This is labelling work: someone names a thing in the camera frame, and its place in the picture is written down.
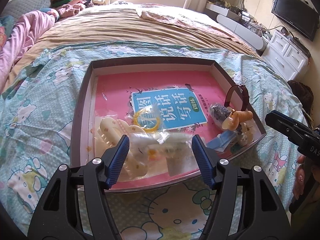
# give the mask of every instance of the green polka dot fabric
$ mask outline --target green polka dot fabric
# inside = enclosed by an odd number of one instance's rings
[[[24,68],[0,98],[0,201],[26,234],[39,198],[62,163],[70,163],[70,136],[77,96],[91,61],[117,57],[173,56],[212,59],[237,84],[263,122],[276,109],[300,122],[302,105],[288,84],[261,59],[222,49],[193,49],[132,41],[112,41],[45,49]],[[287,209],[299,155],[287,138],[265,125],[258,145],[232,161],[268,175]],[[198,239],[214,202],[201,177],[169,188],[107,194],[123,239]],[[242,189],[238,189],[230,233],[236,232]],[[90,233],[83,192],[79,193],[84,230]]]

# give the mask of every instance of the brown watch strap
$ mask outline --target brown watch strap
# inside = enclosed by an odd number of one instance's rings
[[[241,99],[242,99],[241,111],[245,111],[247,109],[247,106],[249,105],[249,98],[250,98],[249,92],[248,92],[247,88],[245,87],[245,85],[232,86],[226,95],[226,100],[224,101],[224,106],[225,107],[230,106],[232,94],[236,89],[239,89],[240,93],[241,93]]]

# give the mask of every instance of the drawer handle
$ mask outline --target drawer handle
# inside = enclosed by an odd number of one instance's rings
[[[281,65],[282,67],[284,67],[284,65],[278,60],[277,57],[276,57],[276,61],[278,61],[278,62],[280,63],[280,65]]]
[[[298,63],[300,62],[294,55],[291,55]]]
[[[279,41],[277,41],[277,43],[278,43],[281,47],[283,47],[283,45],[282,45]]]

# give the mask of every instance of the gray pillow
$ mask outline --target gray pillow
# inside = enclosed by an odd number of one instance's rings
[[[41,8],[49,8],[50,5],[50,0],[12,0],[7,3],[1,16],[11,15],[17,21],[22,14]]]

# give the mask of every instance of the television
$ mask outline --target television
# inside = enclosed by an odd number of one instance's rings
[[[315,38],[319,14],[303,1],[275,0],[271,12],[311,41]]]

